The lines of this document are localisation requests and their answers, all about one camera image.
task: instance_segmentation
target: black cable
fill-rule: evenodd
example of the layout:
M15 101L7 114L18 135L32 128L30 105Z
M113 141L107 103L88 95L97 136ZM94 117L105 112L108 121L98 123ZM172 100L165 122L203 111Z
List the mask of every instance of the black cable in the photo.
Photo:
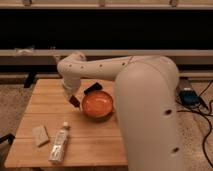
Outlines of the black cable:
M199 97L200 97L200 98L201 98L201 96L209 89L209 87L211 86L212 83L213 83L213 80L211 80L211 81L209 82L209 84L206 86L206 88L199 94ZM209 135L212 133L212 129L213 129L212 123L211 123L211 121L208 119L208 117L213 117L213 115L212 115L212 104L213 104L213 100L210 100L210 101L209 101L209 104L208 104L209 107L207 107L207 106L205 105L205 102L204 102L204 101L203 101L204 104L199 103L199 104L196 105L196 106L184 106L181 102L179 102L179 101L177 101L177 100L176 100L176 102L177 102L178 104L180 104L181 106L183 106L184 108L188 109L188 110L179 110L179 111L177 111L177 112L191 112L191 113L194 113L194 114L197 114L197 115L203 117L203 118L207 121L209 129L208 129L208 132L206 133L206 135L204 136L204 138L203 138L203 140L202 140L202 150L203 150L203 154L204 154L204 156L205 156L207 162L208 162L209 165L213 168L213 163L211 162L211 160L210 160L210 158L209 158L209 156L208 156L208 154L207 154L207 151L206 151L206 141L207 141ZM204 107L207 107L207 109L208 109L208 112L207 112L207 113L201 111L200 106L203 106L203 105L204 105Z
M211 124L211 121L207 118L206 115L203 115L202 113L198 112L198 111L191 111L191 110L179 110L178 112L191 112L191 113L195 113L195 114L198 114L199 116L202 116L207 122L208 122L208 125L209 125L209 130L208 132L206 133L206 135L204 136L203 140L202 140L202 150L203 150L203 154L207 160L207 162L209 163L209 165L213 168L213 163L211 162L211 160L209 159L209 156L206 152L206 141L209 137L209 135L211 134L212 132L212 124Z
M209 84L206 86L206 88L205 88L198 96L199 96L199 97L202 96L203 93L205 93L205 92L208 90L208 88L211 86L212 83L213 83L213 80L211 80L211 81L209 82Z

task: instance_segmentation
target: floor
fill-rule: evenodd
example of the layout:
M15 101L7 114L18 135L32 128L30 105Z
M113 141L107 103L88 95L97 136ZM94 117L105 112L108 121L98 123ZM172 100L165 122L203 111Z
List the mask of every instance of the floor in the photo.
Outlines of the floor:
M17 127L21 121L22 114L27 106L33 91L34 85L30 88L23 88L23 83L26 76L19 75L15 78L5 77L0 75L0 135L5 135L9 132L15 134ZM195 83L195 89L200 92L205 88L205 84ZM213 96L213 86L207 92L206 100ZM188 171L210 171L212 168L206 162L203 156L201 141L207 129L205 121L199 116L178 113L180 136L183 143L183 151ZM4 160L8 154L10 146L7 143L0 145L0 170L1 171L29 171L28 168L22 169L6 169L4 168ZM207 151L210 157L213 157L213 136L209 137ZM99 167L99 168L63 168L53 169L48 168L45 171L128 171L126 167Z

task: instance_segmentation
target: sponge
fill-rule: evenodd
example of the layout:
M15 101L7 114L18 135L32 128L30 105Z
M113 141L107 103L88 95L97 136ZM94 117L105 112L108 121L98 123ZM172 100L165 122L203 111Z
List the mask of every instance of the sponge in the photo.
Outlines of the sponge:
M49 137L43 125L33 128L33 136L35 137L35 142L38 147L49 142Z

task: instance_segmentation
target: power adapter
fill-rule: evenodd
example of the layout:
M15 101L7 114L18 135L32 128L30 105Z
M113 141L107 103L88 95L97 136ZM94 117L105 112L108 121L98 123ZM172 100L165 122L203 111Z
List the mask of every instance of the power adapter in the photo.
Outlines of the power adapter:
M187 78L181 78L178 85L178 95L184 106L196 106L200 104L200 98L192 88Z

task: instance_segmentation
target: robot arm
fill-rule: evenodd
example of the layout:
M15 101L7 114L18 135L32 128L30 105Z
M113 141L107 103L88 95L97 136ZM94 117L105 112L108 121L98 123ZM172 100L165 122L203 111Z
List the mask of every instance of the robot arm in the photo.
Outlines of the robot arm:
M86 62L76 52L58 64L66 89L81 77L115 81L115 107L130 171L184 171L174 91L175 64L162 56L131 56Z

